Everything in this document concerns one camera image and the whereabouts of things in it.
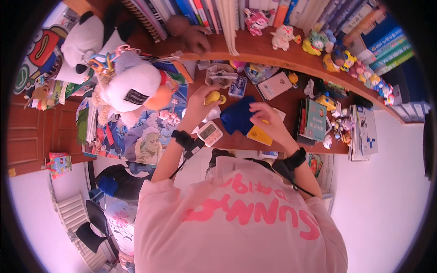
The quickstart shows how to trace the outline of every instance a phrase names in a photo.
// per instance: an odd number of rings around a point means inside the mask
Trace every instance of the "chair backrest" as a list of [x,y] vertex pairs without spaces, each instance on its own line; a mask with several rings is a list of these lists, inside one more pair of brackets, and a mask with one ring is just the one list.
[[95,234],[89,222],[83,223],[76,230],[76,236],[94,253],[97,253],[100,244],[107,239],[107,237],[100,237]]
[[108,223],[102,208],[90,200],[86,200],[88,218],[91,223],[106,236],[109,236]]

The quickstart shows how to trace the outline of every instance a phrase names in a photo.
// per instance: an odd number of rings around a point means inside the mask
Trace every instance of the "small box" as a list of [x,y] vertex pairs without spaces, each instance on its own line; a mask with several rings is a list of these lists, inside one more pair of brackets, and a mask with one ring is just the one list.
[[244,92],[246,91],[247,78],[238,76],[229,87],[228,95],[230,97],[235,97],[242,99],[244,97]]

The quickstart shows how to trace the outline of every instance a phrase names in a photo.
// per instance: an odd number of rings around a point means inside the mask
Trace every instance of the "blue cloth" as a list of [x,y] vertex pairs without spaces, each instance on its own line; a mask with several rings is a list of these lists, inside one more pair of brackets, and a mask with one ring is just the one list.
[[107,178],[103,176],[99,181],[99,189],[110,197],[114,197],[114,193],[118,189],[118,184],[113,177]]
[[252,102],[255,102],[255,98],[246,96],[222,111],[220,119],[226,132],[232,135],[237,130],[247,135],[253,127],[253,123],[249,120],[254,114],[249,111],[249,104]]

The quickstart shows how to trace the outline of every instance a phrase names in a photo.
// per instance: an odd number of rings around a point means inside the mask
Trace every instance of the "orange book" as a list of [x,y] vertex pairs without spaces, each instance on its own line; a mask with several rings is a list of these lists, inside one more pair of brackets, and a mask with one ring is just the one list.
[[277,7],[276,17],[274,19],[273,27],[278,28],[284,24],[285,16],[287,15],[290,0],[281,0]]
[[385,12],[385,6],[379,4],[377,10],[372,11],[351,31],[349,34],[343,37],[343,45],[348,46],[351,42],[355,40],[356,37],[360,36],[366,29],[370,27],[378,18],[380,18]]

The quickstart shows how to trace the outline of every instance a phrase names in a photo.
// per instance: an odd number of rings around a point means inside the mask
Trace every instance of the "white wall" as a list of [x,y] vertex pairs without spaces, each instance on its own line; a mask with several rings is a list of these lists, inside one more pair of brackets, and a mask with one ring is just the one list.
[[423,124],[375,112],[378,153],[369,162],[335,155],[331,213],[353,273],[393,272],[419,227],[430,182],[423,176]]
[[[41,170],[9,178],[12,201],[22,231],[48,272],[87,273],[87,265],[71,243],[52,204],[49,171]],[[58,202],[79,192],[88,199],[84,163],[74,164],[72,171],[53,180]]]

